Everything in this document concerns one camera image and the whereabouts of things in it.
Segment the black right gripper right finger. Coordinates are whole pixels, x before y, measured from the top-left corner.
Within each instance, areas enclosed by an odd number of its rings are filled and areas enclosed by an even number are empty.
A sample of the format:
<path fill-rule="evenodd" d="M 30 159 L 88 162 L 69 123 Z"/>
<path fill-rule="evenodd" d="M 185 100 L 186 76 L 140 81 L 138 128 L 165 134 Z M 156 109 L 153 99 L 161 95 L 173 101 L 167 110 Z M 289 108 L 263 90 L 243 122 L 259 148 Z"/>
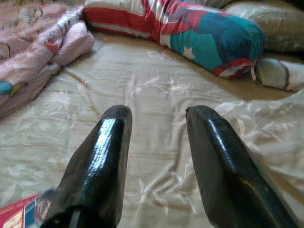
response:
<path fill-rule="evenodd" d="M 193 167 L 214 228 L 299 228 L 287 202 L 229 122 L 204 105 L 186 111 Z"/>

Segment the pink cartoon print blanket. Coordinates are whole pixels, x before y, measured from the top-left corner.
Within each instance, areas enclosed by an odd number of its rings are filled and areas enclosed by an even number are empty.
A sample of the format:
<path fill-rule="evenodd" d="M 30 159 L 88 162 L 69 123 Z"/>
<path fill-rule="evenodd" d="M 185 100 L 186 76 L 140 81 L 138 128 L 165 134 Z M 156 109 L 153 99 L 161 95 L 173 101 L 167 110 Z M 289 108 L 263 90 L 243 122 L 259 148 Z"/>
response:
<path fill-rule="evenodd" d="M 61 67 L 90 52 L 84 6 L 0 1 L 0 118 L 31 102 Z"/>

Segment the beige satin pillow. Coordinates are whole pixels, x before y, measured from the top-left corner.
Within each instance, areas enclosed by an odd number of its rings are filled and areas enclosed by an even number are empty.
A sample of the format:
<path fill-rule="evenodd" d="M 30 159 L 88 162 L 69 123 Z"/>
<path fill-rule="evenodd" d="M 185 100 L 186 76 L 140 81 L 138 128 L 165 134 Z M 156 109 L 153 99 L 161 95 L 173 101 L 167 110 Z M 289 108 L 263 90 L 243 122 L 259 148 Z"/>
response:
<path fill-rule="evenodd" d="M 204 5 L 212 8 L 222 9 L 235 1 L 238 0 L 205 0 Z"/>
<path fill-rule="evenodd" d="M 267 50 L 304 51 L 304 11 L 282 0 L 233 2 L 224 11 L 257 23 L 266 35 Z"/>

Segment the colourful comic book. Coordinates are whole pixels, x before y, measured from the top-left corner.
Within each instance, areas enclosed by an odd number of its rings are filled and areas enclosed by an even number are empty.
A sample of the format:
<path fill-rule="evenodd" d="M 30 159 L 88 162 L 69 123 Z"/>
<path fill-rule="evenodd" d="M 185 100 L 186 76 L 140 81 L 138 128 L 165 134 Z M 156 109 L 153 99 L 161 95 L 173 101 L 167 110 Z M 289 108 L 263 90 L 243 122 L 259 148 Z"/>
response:
<path fill-rule="evenodd" d="M 0 209 L 0 228 L 40 228 L 51 205 L 48 189 Z"/>

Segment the white brown-striped pillow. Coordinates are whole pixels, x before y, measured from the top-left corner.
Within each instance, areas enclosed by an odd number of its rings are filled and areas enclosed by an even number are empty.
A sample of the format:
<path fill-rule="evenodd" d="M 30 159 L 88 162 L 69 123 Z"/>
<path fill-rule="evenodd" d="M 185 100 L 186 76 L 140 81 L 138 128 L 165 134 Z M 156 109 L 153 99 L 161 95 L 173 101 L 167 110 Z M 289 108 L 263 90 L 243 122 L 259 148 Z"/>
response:
<path fill-rule="evenodd" d="M 304 89 L 303 63 L 263 58 L 256 64 L 255 75 L 264 86 L 296 92 Z"/>

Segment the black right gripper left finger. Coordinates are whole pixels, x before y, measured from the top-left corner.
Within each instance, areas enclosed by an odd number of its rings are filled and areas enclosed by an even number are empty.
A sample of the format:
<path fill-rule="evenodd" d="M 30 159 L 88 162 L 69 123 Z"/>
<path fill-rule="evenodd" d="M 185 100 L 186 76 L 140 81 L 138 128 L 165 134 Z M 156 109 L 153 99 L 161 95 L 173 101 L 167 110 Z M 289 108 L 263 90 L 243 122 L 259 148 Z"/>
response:
<path fill-rule="evenodd" d="M 129 107 L 103 113 L 72 155 L 41 228 L 117 228 L 131 132 Z"/>

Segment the beige floral bed sheet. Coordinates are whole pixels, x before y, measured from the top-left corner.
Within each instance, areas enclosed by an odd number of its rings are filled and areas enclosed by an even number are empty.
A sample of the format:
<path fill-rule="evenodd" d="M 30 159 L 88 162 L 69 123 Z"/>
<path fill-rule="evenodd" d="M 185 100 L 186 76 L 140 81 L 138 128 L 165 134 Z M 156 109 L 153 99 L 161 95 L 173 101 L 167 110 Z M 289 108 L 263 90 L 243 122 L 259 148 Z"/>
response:
<path fill-rule="evenodd" d="M 304 228 L 304 91 L 226 80 L 155 43 L 97 33 L 93 51 L 0 119 L 0 208 L 56 187 L 112 105 L 133 114 L 119 228 L 212 228 L 192 166 L 186 109 L 226 118 Z"/>

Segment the red white teal bolster pillow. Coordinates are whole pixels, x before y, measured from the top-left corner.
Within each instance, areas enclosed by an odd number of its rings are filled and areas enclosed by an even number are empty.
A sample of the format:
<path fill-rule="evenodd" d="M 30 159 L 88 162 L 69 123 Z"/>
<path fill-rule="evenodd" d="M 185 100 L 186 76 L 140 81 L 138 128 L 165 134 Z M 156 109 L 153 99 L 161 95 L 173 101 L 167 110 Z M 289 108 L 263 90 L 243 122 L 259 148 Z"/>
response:
<path fill-rule="evenodd" d="M 248 19 L 185 0 L 86 0 L 84 15 L 97 31 L 157 42 L 223 78 L 254 71 L 266 39 Z"/>

